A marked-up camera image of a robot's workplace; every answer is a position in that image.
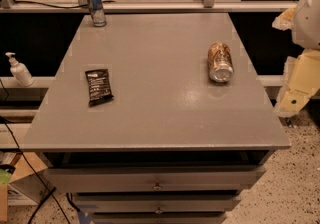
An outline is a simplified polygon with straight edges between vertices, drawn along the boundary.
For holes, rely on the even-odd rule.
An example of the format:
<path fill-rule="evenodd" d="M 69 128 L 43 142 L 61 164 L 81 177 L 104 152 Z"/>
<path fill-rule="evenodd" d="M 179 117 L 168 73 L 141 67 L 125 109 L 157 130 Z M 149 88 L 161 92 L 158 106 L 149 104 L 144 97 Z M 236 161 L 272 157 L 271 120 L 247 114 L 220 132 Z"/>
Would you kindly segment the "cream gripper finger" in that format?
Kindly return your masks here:
<path fill-rule="evenodd" d="M 276 17 L 272 23 L 272 27 L 278 30 L 292 29 L 295 7 L 290 7 Z"/>
<path fill-rule="evenodd" d="M 305 49 L 284 65 L 283 84 L 274 112 L 279 117 L 297 115 L 320 89 L 320 51 Z"/>

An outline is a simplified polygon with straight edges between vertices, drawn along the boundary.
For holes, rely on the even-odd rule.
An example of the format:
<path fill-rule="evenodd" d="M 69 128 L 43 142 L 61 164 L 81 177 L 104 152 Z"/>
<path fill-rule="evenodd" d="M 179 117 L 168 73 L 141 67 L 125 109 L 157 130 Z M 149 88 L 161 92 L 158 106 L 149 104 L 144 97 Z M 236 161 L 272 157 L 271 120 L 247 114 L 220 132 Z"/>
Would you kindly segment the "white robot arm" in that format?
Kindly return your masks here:
<path fill-rule="evenodd" d="M 299 0 L 272 23 L 278 30 L 291 30 L 294 44 L 303 48 L 297 57 L 288 57 L 283 85 L 274 107 L 279 117 L 298 114 L 320 89 L 320 0 Z"/>

